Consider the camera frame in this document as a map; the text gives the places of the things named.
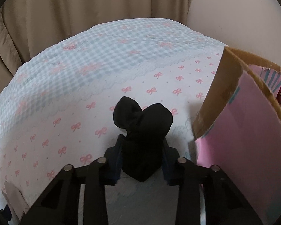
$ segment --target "white wall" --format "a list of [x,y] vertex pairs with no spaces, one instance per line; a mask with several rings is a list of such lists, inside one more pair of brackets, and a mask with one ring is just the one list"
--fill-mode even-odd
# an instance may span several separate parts
[[276,0],[192,0],[188,26],[281,66],[281,6]]

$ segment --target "black fabric object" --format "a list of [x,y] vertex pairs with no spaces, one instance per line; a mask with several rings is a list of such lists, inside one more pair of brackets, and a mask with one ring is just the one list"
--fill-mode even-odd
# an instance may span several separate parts
[[114,123],[126,129],[122,143],[122,170],[139,182],[161,167],[162,142],[173,123],[172,113],[162,104],[142,110],[138,103],[122,97],[114,108]]

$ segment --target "curtain fold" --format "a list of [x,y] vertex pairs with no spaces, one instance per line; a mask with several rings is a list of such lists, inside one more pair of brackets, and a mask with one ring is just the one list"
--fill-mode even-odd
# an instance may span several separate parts
[[132,18],[167,18],[186,25],[191,0],[6,0],[0,33],[1,62],[11,74],[51,45],[91,27]]

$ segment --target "metal pin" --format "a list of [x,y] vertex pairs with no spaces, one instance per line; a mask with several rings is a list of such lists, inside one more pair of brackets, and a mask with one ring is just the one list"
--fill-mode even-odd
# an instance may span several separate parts
[[72,166],[71,164],[66,164],[66,165],[64,166],[64,170],[65,170],[65,171],[70,171],[70,170],[72,170],[72,168],[73,168],[73,166]]
[[220,167],[218,165],[212,165],[211,170],[215,171],[215,172],[218,172],[220,170]]
[[178,161],[179,163],[186,163],[186,159],[185,159],[184,157],[179,157],[179,158],[177,159],[177,161]]
[[105,157],[100,157],[100,158],[98,158],[98,162],[99,163],[105,163],[106,162],[106,158]]

